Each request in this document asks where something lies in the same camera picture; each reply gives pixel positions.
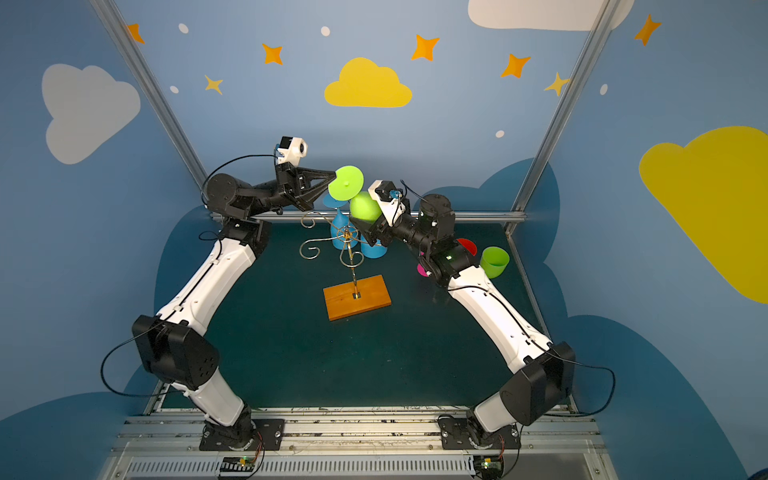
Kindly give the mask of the green wine glass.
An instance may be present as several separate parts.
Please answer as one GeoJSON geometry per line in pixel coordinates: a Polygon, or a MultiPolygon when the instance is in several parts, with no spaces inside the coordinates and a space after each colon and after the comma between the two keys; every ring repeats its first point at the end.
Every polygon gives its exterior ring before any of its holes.
{"type": "Polygon", "coordinates": [[[486,247],[480,257],[480,266],[489,279],[499,277],[510,263],[510,254],[497,246],[486,247]]]}
{"type": "Polygon", "coordinates": [[[363,172],[347,165],[337,169],[335,175],[336,178],[328,186],[330,196],[337,202],[348,203],[352,217],[374,223],[381,215],[381,208],[364,189],[363,172]]]}

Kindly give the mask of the pink wine glass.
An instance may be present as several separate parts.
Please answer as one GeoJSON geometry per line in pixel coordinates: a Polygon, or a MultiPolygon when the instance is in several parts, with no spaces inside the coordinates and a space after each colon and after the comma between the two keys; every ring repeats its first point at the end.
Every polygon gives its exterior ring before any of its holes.
{"type": "Polygon", "coordinates": [[[432,267],[429,256],[425,252],[420,252],[418,255],[417,271],[423,277],[432,277],[432,267]]]}

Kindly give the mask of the red wine glass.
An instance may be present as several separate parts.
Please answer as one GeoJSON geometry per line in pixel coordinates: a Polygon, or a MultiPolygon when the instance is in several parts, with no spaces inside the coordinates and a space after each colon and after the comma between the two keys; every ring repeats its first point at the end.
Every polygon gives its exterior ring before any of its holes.
{"type": "Polygon", "coordinates": [[[469,239],[466,239],[466,238],[458,238],[458,239],[457,239],[457,242],[458,242],[460,245],[462,245],[462,246],[465,248],[465,250],[466,250],[466,251],[467,251],[467,252],[468,252],[468,253],[469,253],[471,256],[475,257],[475,256],[477,255],[477,253],[478,253],[478,247],[477,247],[477,245],[476,245],[476,244],[475,244],[473,241],[471,241],[471,240],[469,240],[469,239]]]}

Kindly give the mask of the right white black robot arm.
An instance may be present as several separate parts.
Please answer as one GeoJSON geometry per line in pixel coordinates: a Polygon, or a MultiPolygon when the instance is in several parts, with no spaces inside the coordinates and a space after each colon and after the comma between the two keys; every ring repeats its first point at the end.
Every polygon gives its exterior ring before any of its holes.
{"type": "Polygon", "coordinates": [[[388,246],[397,240],[415,248],[422,268],[472,315],[512,373],[497,393],[468,414],[473,445],[492,443],[494,434],[514,424],[531,425],[571,394],[574,351],[565,342],[552,343],[502,296],[457,240],[447,197],[426,196],[418,215],[412,215],[405,194],[388,182],[359,196],[373,205],[350,208],[350,221],[363,241],[388,246]]]}

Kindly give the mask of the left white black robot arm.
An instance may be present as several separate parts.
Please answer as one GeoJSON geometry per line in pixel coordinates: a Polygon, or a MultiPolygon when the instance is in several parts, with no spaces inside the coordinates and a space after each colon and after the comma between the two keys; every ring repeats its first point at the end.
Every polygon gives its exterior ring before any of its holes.
{"type": "Polygon", "coordinates": [[[312,210],[335,178],[333,171],[291,163],[276,164],[274,179],[258,185],[225,173],[213,175],[203,193],[208,209],[224,220],[215,246],[171,301],[132,325],[144,369],[203,412],[203,451],[259,447],[251,409],[224,379],[219,351],[205,334],[230,289],[266,249],[271,225],[260,216],[289,206],[312,210]]]}

